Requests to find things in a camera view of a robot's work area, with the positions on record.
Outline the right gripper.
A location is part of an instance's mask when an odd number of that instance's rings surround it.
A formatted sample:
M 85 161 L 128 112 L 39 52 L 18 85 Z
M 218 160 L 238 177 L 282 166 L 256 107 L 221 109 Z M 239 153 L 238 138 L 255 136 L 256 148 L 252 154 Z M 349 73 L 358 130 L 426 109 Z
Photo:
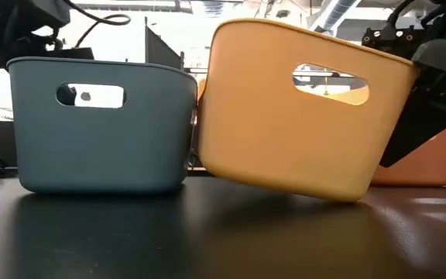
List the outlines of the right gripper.
M 418 70 L 411 93 L 385 148 L 380 165 L 390 167 L 446 129 L 446 38 L 427 38 L 409 26 L 365 30 L 364 47 L 411 60 Z

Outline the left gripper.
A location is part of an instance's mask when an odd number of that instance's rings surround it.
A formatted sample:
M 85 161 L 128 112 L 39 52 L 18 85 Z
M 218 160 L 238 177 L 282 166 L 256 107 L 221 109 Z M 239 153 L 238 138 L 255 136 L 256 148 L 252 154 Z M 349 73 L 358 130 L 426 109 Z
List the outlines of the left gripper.
M 58 39 L 70 23 L 70 5 L 65 0 L 0 0 L 0 68 L 18 57 L 53 57 L 92 60 L 89 47 L 64 49 Z M 75 106 L 75 87 L 62 84 L 57 101 Z

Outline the blue-grey plastic bin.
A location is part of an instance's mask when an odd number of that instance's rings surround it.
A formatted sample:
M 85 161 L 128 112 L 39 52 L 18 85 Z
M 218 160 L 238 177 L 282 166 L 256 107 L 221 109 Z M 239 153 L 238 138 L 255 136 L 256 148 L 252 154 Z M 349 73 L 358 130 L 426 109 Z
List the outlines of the blue-grey plastic bin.
M 197 82 L 158 64 L 19 57 L 8 62 L 20 184 L 35 193 L 172 191 L 187 174 Z M 120 108 L 63 105 L 65 84 L 124 89 Z

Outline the yellow plastic bin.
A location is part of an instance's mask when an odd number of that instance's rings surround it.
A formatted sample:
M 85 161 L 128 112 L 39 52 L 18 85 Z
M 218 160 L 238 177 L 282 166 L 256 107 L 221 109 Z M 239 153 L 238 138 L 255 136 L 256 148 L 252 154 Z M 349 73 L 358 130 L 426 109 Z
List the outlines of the yellow plastic bin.
M 354 98 L 297 89 L 301 64 L 362 79 Z M 211 41 L 199 102 L 206 170 L 341 202 L 367 191 L 417 76 L 407 59 L 282 22 L 233 19 Z

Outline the orange plastic bin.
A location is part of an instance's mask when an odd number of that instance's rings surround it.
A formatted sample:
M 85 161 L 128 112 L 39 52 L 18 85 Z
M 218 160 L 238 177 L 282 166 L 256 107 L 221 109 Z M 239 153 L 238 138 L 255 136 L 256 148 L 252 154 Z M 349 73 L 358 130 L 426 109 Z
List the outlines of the orange plastic bin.
M 441 187 L 446 185 L 446 129 L 391 167 L 378 167 L 372 186 Z

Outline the black partition panel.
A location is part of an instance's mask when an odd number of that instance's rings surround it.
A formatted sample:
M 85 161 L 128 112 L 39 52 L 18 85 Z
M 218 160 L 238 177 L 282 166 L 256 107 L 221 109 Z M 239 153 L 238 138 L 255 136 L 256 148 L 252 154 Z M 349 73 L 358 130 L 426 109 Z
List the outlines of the black partition panel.
M 145 23 L 145 62 L 160 64 L 178 70 L 184 69 L 184 52 L 176 53 L 162 38 L 149 28 L 148 18 Z

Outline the long ceiling light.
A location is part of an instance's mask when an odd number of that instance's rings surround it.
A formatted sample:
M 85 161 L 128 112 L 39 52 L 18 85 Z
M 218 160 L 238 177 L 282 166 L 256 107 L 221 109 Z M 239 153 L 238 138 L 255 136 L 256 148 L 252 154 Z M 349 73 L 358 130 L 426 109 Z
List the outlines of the long ceiling light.
M 341 73 L 337 71 L 294 71 L 295 77 L 331 77 L 331 78 L 356 78 L 354 75 Z

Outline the silver air duct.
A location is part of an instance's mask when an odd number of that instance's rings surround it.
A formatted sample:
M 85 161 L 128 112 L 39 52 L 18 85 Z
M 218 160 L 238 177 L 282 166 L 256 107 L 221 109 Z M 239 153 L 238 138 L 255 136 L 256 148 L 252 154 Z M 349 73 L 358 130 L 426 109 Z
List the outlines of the silver air duct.
M 360 2 L 361 0 L 324 0 L 309 30 L 320 33 L 336 30 L 345 20 L 347 13 Z

